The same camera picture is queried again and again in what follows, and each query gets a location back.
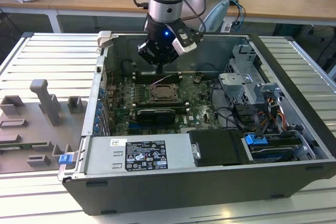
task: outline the robotic arm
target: robotic arm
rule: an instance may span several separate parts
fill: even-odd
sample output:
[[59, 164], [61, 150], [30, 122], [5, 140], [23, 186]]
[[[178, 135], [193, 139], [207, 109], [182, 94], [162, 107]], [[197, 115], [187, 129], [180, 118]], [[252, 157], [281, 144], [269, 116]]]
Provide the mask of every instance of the robotic arm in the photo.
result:
[[138, 46], [139, 55], [149, 64], [157, 65], [156, 72], [162, 73], [164, 64], [194, 50], [201, 41], [204, 32], [198, 31], [198, 21], [192, 21], [198, 18], [194, 12], [203, 13], [200, 18], [210, 20], [209, 23], [213, 23], [211, 16], [214, 15], [221, 22], [228, 5], [228, 0], [150, 0], [146, 22], [148, 37]]

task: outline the blue tab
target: blue tab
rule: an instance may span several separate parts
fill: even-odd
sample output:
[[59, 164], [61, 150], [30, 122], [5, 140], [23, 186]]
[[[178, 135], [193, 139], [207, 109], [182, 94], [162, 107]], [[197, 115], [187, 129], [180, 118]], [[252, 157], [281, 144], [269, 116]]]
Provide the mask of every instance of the blue tab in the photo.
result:
[[60, 165], [71, 165], [72, 164], [72, 159], [73, 159], [73, 154], [62, 154], [59, 157], [58, 163]]
[[254, 134], [248, 134], [247, 136], [245, 136], [245, 141], [246, 141], [247, 145], [250, 145], [250, 144], [268, 144], [265, 137], [256, 138]]

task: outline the aluminum profile table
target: aluminum profile table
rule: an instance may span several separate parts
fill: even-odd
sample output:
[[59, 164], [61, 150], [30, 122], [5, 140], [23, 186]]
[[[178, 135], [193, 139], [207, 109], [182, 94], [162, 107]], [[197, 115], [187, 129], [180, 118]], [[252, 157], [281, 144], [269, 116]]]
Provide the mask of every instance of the aluminum profile table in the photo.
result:
[[[284, 37], [260, 38], [336, 136], [336, 83], [295, 41], [288, 41]], [[266, 66], [261, 68], [269, 81], [275, 82]]]
[[[33, 78], [45, 78], [59, 99], [73, 92], [87, 99], [92, 66], [99, 55], [96, 38], [95, 34], [34, 34], [22, 38], [0, 67], [0, 98], [21, 92], [25, 102], [36, 101], [34, 94], [28, 94], [27, 84]], [[334, 83], [295, 42], [283, 37], [261, 39], [328, 127], [335, 129]], [[265, 73], [273, 81], [271, 74]], [[0, 175], [0, 222], [336, 223], [336, 177], [313, 182], [286, 199], [93, 217], [82, 211], [56, 175], [57, 171]]]

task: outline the label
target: label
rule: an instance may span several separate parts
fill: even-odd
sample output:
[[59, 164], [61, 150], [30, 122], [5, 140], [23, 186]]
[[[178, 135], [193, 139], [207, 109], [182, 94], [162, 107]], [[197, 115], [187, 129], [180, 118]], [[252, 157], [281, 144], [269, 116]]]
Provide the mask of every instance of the label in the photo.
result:
[[125, 146], [127, 142], [127, 138], [117, 139], [112, 138], [110, 141], [110, 146]]
[[139, 170], [168, 169], [164, 141], [126, 142], [125, 169]]

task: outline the wooden desk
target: wooden desk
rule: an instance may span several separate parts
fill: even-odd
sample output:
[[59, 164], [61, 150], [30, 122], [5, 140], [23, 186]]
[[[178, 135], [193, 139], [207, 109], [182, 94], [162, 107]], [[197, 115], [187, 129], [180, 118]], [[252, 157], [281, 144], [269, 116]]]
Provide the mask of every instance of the wooden desk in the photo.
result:
[[[246, 9], [247, 22], [336, 25], [336, 0], [239, 0]], [[61, 32], [58, 15], [145, 17], [132, 0], [38, 0], [20, 4], [0, 0], [9, 13], [36, 13], [49, 16], [54, 32]], [[232, 22], [237, 8], [230, 6], [226, 21]]]

